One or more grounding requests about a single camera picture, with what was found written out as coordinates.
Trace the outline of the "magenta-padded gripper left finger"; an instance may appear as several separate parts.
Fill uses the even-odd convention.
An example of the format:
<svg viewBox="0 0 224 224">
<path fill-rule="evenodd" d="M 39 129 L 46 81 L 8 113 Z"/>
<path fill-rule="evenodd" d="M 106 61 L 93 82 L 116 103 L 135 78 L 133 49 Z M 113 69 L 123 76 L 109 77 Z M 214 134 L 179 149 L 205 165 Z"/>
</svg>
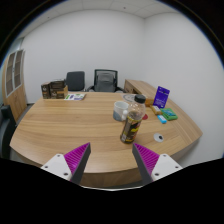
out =
<svg viewBox="0 0 224 224">
<path fill-rule="evenodd" d="M 42 166 L 42 169 L 72 183 L 79 184 L 90 153 L 91 146 L 86 143 L 66 154 L 56 154 Z"/>
</svg>

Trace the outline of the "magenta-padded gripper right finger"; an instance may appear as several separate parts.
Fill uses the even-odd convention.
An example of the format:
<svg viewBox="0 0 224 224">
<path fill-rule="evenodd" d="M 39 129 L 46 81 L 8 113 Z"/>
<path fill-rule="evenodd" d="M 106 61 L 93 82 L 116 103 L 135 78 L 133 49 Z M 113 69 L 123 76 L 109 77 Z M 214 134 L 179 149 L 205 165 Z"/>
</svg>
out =
<svg viewBox="0 0 224 224">
<path fill-rule="evenodd" d="M 182 169 L 168 154 L 157 154 L 137 143 L 133 144 L 132 153 L 138 165 L 143 185 Z"/>
</svg>

